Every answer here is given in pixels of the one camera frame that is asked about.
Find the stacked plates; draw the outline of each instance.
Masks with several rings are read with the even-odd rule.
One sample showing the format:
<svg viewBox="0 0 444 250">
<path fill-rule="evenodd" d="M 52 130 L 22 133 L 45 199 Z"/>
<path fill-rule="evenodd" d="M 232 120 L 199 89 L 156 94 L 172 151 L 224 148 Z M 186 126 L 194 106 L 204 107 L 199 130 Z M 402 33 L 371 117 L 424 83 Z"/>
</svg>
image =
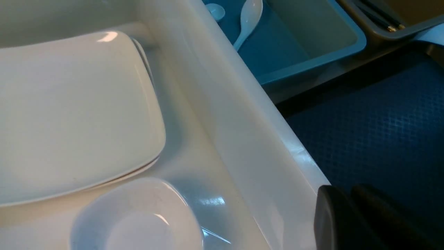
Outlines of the stacked plates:
<svg viewBox="0 0 444 250">
<path fill-rule="evenodd" d="M 139 44 L 120 32 L 0 49 L 0 206 L 116 182 L 165 128 Z"/>
</svg>

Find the chopsticks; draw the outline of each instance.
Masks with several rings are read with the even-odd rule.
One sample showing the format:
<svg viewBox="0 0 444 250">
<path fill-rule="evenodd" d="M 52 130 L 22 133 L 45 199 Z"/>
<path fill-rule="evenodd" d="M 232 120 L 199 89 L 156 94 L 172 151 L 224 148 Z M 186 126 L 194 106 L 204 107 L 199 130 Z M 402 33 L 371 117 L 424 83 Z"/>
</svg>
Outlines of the chopsticks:
<svg viewBox="0 0 444 250">
<path fill-rule="evenodd" d="M 390 32 L 395 32 L 397 29 L 404 29 L 405 26 L 398 20 L 396 20 L 391 15 L 387 14 L 385 11 L 381 10 L 379 7 L 377 7 L 375 4 L 371 3 L 369 0 L 361 0 L 363 4 L 365 4 L 367 7 L 372 9 L 374 12 L 379 14 L 381 17 L 383 17 L 385 20 L 388 21 L 388 23 L 377 16 L 369 13 L 368 11 L 364 10 L 363 8 L 359 7 L 359 9 L 362 10 L 362 12 L 373 22 L 376 24 L 383 26 Z"/>
<path fill-rule="evenodd" d="M 389 32 L 395 32 L 397 29 L 394 28 L 393 26 L 391 26 L 388 22 L 380 19 L 379 17 L 371 14 L 370 12 L 364 10 L 361 7 L 358 7 L 373 23 L 376 23 L 379 26 L 384 27 L 385 29 L 387 29 Z"/>
</svg>

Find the blue rubber mat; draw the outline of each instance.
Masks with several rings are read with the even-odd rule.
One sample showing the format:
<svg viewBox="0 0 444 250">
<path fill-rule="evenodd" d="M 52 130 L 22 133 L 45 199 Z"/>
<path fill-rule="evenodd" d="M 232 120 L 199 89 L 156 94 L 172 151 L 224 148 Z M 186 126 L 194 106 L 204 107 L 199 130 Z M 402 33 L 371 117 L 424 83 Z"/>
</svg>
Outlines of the blue rubber mat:
<svg viewBox="0 0 444 250">
<path fill-rule="evenodd" d="M 431 59 L 287 122 L 332 185 L 369 183 L 444 225 L 444 69 Z"/>
</svg>

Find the white spoon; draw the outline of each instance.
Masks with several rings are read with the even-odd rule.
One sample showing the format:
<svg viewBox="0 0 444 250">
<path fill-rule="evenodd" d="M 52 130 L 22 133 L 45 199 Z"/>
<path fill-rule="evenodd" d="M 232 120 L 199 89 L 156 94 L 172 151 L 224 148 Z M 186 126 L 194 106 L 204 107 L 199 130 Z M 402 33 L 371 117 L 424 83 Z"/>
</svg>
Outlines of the white spoon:
<svg viewBox="0 0 444 250">
<path fill-rule="evenodd" d="M 216 22 L 219 22 L 225 16 L 225 9 L 219 4 L 206 4 L 205 6 Z"/>
<path fill-rule="evenodd" d="M 241 11 L 241 34 L 234 42 L 234 49 L 236 51 L 242 46 L 245 40 L 256 28 L 262 16 L 264 3 L 262 0 L 246 0 Z"/>
</svg>

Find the blue plastic bin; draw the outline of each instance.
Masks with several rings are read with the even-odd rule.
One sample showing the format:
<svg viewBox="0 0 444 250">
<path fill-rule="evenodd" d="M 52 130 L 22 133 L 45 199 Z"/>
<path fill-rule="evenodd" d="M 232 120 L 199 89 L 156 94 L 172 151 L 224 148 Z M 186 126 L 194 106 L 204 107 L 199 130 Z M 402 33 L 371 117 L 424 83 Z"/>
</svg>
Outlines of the blue plastic bin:
<svg viewBox="0 0 444 250">
<path fill-rule="evenodd" d="M 225 8 L 219 23 L 234 43 L 244 0 L 205 0 Z M 263 87 L 343 57 L 366 45 L 364 33 L 334 0 L 267 0 L 254 33 L 239 55 Z"/>
</svg>

